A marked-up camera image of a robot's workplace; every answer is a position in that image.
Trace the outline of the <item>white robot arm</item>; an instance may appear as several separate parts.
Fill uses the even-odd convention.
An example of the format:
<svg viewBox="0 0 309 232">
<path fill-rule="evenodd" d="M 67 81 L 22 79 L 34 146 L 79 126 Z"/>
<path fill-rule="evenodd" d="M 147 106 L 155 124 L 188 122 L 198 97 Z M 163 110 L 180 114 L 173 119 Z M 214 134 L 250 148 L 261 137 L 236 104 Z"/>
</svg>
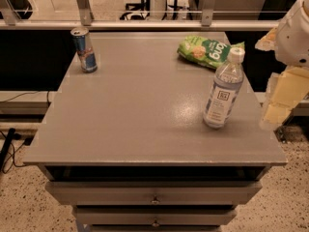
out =
<svg viewBox="0 0 309 232">
<path fill-rule="evenodd" d="M 286 65 L 280 74 L 271 74 L 262 109 L 260 126 L 275 130 L 309 93 L 309 0 L 296 0 L 255 48 L 273 50 L 275 59 Z"/>
</svg>

